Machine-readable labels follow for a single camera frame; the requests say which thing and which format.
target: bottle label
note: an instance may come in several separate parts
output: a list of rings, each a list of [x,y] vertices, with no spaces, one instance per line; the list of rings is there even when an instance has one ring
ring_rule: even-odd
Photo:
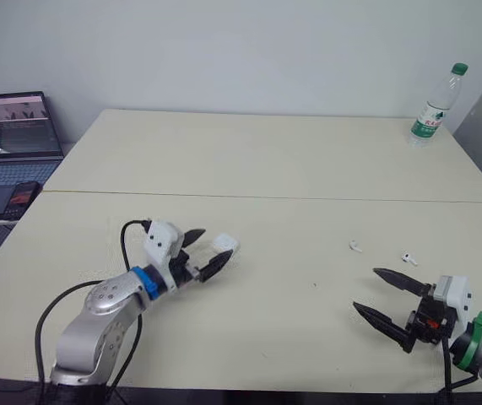
[[[411,127],[411,132],[420,138],[431,138],[446,115],[447,110],[435,108],[427,104],[417,118],[417,121],[415,121],[415,124]]]

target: blue ring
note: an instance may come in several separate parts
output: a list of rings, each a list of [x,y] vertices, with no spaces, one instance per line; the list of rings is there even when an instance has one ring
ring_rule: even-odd
[[[156,300],[160,295],[158,294],[158,284],[155,283],[147,273],[141,267],[133,267],[132,271],[137,274],[137,276],[141,279],[141,282],[145,286],[145,289],[151,296],[153,300]]]

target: earbud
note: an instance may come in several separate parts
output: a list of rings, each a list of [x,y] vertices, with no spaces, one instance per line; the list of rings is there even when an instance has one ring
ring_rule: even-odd
[[[362,253],[362,249],[359,248],[359,245],[357,245],[356,240],[352,240],[352,241],[349,243],[349,248],[350,248],[352,251],[358,251],[359,253]]]
[[[415,259],[407,252],[403,254],[402,260],[406,263],[411,263],[414,266],[419,266],[419,264],[415,261]]]

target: floor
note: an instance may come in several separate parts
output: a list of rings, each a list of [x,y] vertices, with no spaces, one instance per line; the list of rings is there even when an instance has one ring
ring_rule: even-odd
[[[36,384],[0,380],[0,389],[23,392],[0,392],[0,404],[30,405],[35,403]],[[119,388],[122,399],[113,396],[110,405],[434,405],[444,404],[434,394],[347,394],[280,391],[213,391]],[[482,405],[482,392],[455,394],[456,405]]]

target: table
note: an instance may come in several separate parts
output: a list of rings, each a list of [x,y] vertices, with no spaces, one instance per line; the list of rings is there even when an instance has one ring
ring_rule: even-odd
[[[411,148],[411,122],[105,110],[46,190],[482,203],[450,133]]]
[[[418,299],[371,271],[389,267],[424,282],[468,275],[473,311],[482,309],[482,203],[44,192],[0,249],[0,377],[36,378],[40,313],[73,284],[122,272],[121,225],[146,217],[184,230],[205,227],[201,247],[189,251],[196,260],[222,231],[241,248],[215,279],[144,314],[122,385],[432,392],[443,382],[441,355],[423,343],[403,353],[356,314],[352,300],[403,325]],[[138,229],[127,236],[133,265],[144,264],[141,238]],[[363,253],[349,249],[352,239]],[[400,260],[404,250],[418,267]],[[46,323],[48,370],[83,298],[67,298]],[[465,376],[456,368],[453,374]],[[482,390],[482,382],[468,389]]]

